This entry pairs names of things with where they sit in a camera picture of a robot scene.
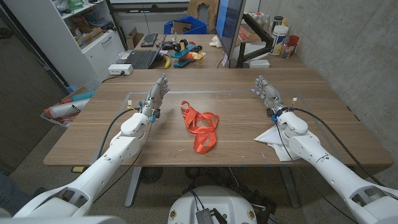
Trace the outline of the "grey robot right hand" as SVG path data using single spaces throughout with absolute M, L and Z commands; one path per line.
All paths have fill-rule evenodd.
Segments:
M 251 91 L 264 102 L 268 117 L 277 118 L 287 111 L 279 91 L 270 85 L 262 75 L 255 79 L 254 84 L 255 88 L 252 88 Z

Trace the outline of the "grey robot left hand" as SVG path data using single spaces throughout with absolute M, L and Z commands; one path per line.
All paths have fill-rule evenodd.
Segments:
M 147 92 L 141 113 L 146 115 L 148 118 L 151 117 L 153 112 L 160 108 L 164 95 L 169 91 L 170 87 L 168 86 L 168 79 L 163 73 Z

